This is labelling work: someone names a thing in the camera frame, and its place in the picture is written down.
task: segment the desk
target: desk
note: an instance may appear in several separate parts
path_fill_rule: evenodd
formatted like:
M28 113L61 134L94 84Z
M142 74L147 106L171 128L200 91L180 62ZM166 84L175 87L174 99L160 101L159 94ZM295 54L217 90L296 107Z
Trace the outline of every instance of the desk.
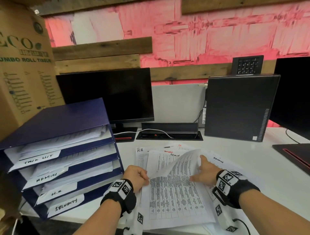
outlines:
M198 149L213 150L223 158L229 159L253 174L262 177L266 182L264 194L310 220L310 177L271 147L273 144L294 143L286 136L285 130L285 128L267 128L262 143L207 136L203 136L203 141L182 142ZM309 140L291 131L288 131L288 134L300 143L310 143ZM134 164L135 148L159 146L164 145L166 142L164 140L135 140L134 142L117 144L124 168L126 169L129 165ZM53 219L84 223L97 210L100 201L101 198L98 198ZM29 216L37 216L27 203L23 206L22 213ZM248 226L252 235L258 234L251 224ZM124 221L121 219L119 228L123 227ZM201 225L158 229L152 232L167 235L209 235Z

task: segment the hand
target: hand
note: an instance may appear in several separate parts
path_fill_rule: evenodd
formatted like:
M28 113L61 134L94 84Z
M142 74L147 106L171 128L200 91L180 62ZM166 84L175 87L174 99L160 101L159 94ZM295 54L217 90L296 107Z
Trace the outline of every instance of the hand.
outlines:
M199 170L201 170L201 172L191 176L189 180L192 182L204 183L208 186L216 185L216 175L222 169L209 162L205 156L200 155L200 158L201 166Z
M142 186L149 185L147 171L138 166L129 166L124 172L123 179L128 179L132 183L134 193L138 192Z

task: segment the wristband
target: wristband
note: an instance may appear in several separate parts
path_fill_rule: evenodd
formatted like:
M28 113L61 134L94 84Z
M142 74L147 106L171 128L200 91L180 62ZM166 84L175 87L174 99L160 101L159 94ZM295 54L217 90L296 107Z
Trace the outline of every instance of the wristband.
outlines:
M241 209L239 197L250 189L259 190L254 184L237 171L221 170L216 176L216 186L212 190L216 198L224 205Z
M133 192L132 183L128 179L114 181L103 194L103 199L100 205L107 199L112 199L115 202L120 203L122 208L121 217L124 212L130 214L135 208L137 202L137 198Z

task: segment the wall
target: wall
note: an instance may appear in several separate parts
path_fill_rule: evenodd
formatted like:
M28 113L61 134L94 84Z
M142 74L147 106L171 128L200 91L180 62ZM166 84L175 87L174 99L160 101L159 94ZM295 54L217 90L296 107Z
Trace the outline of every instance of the wall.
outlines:
M50 17L46 27L53 47L152 36L153 53L140 56L141 67L310 53L310 1L182 16L181 0L153 0Z

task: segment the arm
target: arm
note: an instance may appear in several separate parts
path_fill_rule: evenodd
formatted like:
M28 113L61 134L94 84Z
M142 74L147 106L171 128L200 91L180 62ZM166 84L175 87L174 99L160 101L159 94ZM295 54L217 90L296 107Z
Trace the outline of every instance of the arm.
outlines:
M138 166L129 166L124 172L123 179L131 181L134 192L143 185L148 185L147 171ZM73 235L114 235L119 218L121 205L112 199L105 200L98 210Z
M190 177L193 182L208 186L216 184L216 175L221 170L208 162L203 155L201 172ZM310 233L310 222L257 190L249 190L239 197L239 204L259 234L306 235Z

